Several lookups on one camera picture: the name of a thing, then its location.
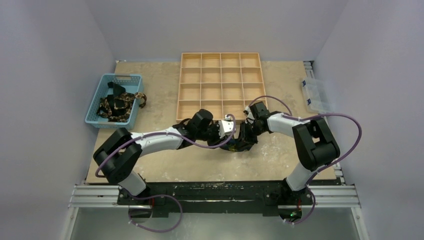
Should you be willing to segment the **blue floral tie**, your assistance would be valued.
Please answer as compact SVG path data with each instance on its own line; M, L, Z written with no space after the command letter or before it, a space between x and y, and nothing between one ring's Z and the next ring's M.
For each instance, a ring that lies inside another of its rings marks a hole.
M254 137L238 137L232 138L229 142L220 147L220 149L230 152L246 152L258 143L258 138Z

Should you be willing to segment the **wooden compartment tray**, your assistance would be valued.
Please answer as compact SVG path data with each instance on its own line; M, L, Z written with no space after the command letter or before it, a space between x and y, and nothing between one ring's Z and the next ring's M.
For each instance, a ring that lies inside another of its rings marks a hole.
M268 103L260 54L257 52L183 52L176 122L206 109L214 120L232 114L245 119L251 103Z

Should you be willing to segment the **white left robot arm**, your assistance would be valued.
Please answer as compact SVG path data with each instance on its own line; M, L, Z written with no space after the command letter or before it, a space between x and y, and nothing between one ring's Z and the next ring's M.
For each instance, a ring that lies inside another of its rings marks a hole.
M119 128L94 152L93 159L98 165L95 176L119 185L132 201L142 205L148 201L149 191L145 180L134 171L139 158L190 146L220 148L232 139L235 123L232 114L213 121L212 113L201 109L192 118L164 130L138 133Z

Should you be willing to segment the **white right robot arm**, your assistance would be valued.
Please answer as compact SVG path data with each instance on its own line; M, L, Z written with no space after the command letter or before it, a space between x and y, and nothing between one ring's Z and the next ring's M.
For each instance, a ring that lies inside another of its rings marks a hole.
M279 133L293 138L299 163L285 179L280 196L288 204L300 198L309 179L324 166L337 159L340 148L323 117L295 119L280 111L269 111L260 101L248 106L246 120L240 124L237 144L249 150L264 133Z

